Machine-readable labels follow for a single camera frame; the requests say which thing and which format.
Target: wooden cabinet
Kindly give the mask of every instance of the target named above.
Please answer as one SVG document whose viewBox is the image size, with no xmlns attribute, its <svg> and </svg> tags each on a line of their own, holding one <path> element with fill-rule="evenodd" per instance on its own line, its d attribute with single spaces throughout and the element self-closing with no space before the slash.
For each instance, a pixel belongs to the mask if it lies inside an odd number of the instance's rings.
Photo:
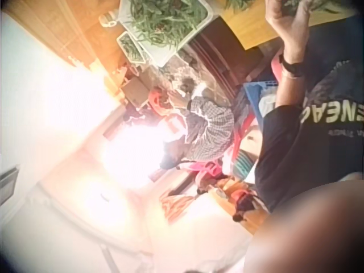
<svg viewBox="0 0 364 273">
<path fill-rule="evenodd" d="M 70 64 L 101 63 L 111 75 L 126 57 L 116 38 L 125 29 L 103 28 L 98 17 L 118 9 L 120 0 L 12 0 L 4 11 L 40 42 Z M 116 93 L 121 82 L 109 77 Z"/>
<path fill-rule="evenodd" d="M 245 50 L 220 17 L 203 29 L 189 45 L 232 100 L 239 86 L 256 68 L 263 54 L 259 48 Z"/>
</svg>

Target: sunlight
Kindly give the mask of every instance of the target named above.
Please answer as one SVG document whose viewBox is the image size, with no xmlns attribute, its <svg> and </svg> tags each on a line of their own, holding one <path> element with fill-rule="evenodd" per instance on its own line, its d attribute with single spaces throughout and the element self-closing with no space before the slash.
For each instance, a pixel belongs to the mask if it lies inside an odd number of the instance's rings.
<svg viewBox="0 0 364 273">
<path fill-rule="evenodd" d="M 104 166 L 126 188 L 150 183 L 148 175 L 159 169 L 163 157 L 163 130 L 156 127 L 127 127 L 109 143 Z"/>
<path fill-rule="evenodd" d="M 104 72 L 84 67 L 50 66 L 42 84 L 48 89 L 44 116 L 57 130 L 75 131 L 84 137 L 118 106 L 106 91 Z"/>
</svg>

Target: bright light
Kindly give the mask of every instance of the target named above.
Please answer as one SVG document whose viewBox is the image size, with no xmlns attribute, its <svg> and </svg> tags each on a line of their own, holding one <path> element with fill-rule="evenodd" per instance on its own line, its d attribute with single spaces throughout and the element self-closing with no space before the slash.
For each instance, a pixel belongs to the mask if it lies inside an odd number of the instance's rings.
<svg viewBox="0 0 364 273">
<path fill-rule="evenodd" d="M 156 127 L 123 129 L 104 153 L 104 166 L 126 188 L 141 188 L 159 169 L 163 157 L 163 131 Z"/>
</svg>

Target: hand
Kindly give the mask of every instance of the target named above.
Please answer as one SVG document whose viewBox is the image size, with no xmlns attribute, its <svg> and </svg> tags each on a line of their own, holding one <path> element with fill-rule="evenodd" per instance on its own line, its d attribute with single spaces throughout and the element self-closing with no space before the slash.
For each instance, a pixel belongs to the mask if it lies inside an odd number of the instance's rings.
<svg viewBox="0 0 364 273">
<path fill-rule="evenodd" d="M 169 102 L 171 103 L 173 108 L 186 109 L 188 102 L 191 100 L 191 97 L 189 94 L 186 94 L 186 96 L 183 97 L 176 90 L 168 91 L 168 96 L 169 96 Z"/>
<path fill-rule="evenodd" d="M 284 41 L 284 59 L 302 63 L 309 38 L 308 22 L 313 0 L 301 0 L 295 17 L 283 16 L 283 0 L 266 0 L 266 20 Z"/>
</svg>

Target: black watch strap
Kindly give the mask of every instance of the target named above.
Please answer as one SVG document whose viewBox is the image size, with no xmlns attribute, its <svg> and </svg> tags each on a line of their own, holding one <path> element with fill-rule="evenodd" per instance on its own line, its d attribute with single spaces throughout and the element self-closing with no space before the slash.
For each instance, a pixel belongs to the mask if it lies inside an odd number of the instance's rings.
<svg viewBox="0 0 364 273">
<path fill-rule="evenodd" d="M 282 66 L 293 76 L 302 77 L 303 76 L 303 63 L 289 64 L 284 59 L 283 54 L 279 56 L 279 62 Z"/>
</svg>

